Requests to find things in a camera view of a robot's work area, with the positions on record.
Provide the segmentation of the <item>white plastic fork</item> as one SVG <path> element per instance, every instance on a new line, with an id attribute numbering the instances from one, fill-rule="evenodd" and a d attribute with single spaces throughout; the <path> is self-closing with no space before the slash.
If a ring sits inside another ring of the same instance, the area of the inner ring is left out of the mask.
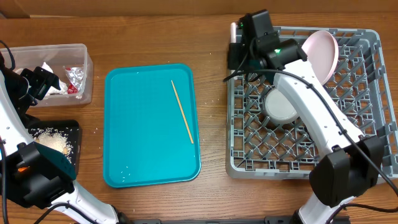
<path id="1" fill-rule="evenodd" d="M 235 22 L 232 22 L 231 26 L 230 26 L 230 42 L 231 43 L 236 43 L 236 41 L 237 41 L 236 33 L 237 33 L 237 25 Z"/>

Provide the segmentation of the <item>red sauce packet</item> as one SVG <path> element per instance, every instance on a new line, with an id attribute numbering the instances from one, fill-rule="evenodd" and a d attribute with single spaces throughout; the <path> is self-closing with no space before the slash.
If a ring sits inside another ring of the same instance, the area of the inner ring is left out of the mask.
<path id="1" fill-rule="evenodd" d="M 78 93 L 78 89 L 71 83 L 71 84 L 69 84 L 69 86 L 68 86 L 67 93 L 68 93 L 68 94 L 75 94 L 75 93 Z"/>

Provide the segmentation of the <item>aluminium foil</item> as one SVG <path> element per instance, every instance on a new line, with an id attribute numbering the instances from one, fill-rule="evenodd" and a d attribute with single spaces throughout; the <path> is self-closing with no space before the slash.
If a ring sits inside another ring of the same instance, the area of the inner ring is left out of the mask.
<path id="1" fill-rule="evenodd" d="M 65 67 L 65 71 L 70 83 L 80 91 L 84 78 L 83 67 Z"/>

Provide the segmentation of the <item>white round plate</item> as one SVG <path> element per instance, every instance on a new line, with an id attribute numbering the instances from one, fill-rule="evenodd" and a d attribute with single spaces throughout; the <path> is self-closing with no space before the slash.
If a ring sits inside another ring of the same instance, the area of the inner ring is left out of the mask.
<path id="1" fill-rule="evenodd" d="M 307 59 L 312 64 L 318 81 L 324 85 L 333 75 L 338 62 L 338 43 L 325 30 L 310 35 L 302 45 Z"/>

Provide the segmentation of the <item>grey bowl with rice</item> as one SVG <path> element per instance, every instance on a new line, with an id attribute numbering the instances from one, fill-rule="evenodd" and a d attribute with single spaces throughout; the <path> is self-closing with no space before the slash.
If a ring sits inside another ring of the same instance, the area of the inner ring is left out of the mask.
<path id="1" fill-rule="evenodd" d="M 276 88 L 265 96 L 262 112 L 275 124 L 288 124 L 299 118 L 289 100 Z"/>

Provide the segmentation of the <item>orange carrot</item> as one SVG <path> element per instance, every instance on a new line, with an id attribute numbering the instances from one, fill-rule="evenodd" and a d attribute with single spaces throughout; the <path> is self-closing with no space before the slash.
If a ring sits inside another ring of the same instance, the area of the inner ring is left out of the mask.
<path id="1" fill-rule="evenodd" d="M 24 172 L 25 170 L 27 170 L 29 167 L 20 167 L 17 169 L 18 172 Z"/>

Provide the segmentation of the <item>wooden chopstick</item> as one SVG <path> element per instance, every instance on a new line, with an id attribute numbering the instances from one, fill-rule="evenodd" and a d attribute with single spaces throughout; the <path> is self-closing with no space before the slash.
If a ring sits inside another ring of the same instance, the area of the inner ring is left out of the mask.
<path id="1" fill-rule="evenodd" d="M 186 116 L 185 116 L 185 113 L 184 113 L 184 110 L 183 110 L 182 104 L 180 102 L 180 98 L 179 98 L 179 95 L 178 95 L 178 92 L 177 92 L 177 89 L 175 87 L 175 84 L 174 84 L 173 80 L 171 80 L 171 84 L 172 84 L 172 88 L 174 90 L 174 94 L 175 94 L 175 97 L 176 97 L 176 100 L 177 100 L 177 103 L 178 103 L 178 107 L 180 108 L 180 113 L 182 115 L 186 130 L 187 130 L 188 137 L 190 139 L 191 144 L 194 144 L 194 141 L 193 141 L 193 138 L 192 138 L 192 134 L 191 134 L 189 125 L 187 123 L 187 119 L 186 119 Z"/>

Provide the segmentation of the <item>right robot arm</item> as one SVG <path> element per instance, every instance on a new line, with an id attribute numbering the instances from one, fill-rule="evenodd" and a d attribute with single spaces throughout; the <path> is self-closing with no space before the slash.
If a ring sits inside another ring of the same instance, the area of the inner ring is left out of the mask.
<path id="1" fill-rule="evenodd" d="M 241 37 L 235 35 L 238 30 Z M 267 10 L 246 14 L 231 31 L 233 76 L 269 80 L 282 95 L 272 107 L 285 114 L 295 111 L 318 149 L 320 161 L 309 174 L 312 196 L 289 222 L 336 222 L 339 211 L 377 184 L 384 152 L 381 140 L 365 136 L 324 89 L 338 61 L 336 39 L 320 30 L 302 44 L 281 40 Z"/>

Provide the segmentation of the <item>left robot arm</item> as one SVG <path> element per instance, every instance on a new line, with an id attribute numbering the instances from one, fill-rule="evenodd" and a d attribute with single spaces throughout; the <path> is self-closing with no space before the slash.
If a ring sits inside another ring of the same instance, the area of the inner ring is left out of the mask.
<path id="1" fill-rule="evenodd" d="M 114 206 L 94 197 L 76 181 L 74 166 L 59 151 L 32 138 L 27 126 L 36 120 L 26 112 L 42 100 L 59 78 L 36 67 L 21 73 L 1 62 L 1 196 L 2 216 L 8 222 L 7 201 L 45 209 L 41 222 L 56 210 L 77 223 L 130 223 Z"/>

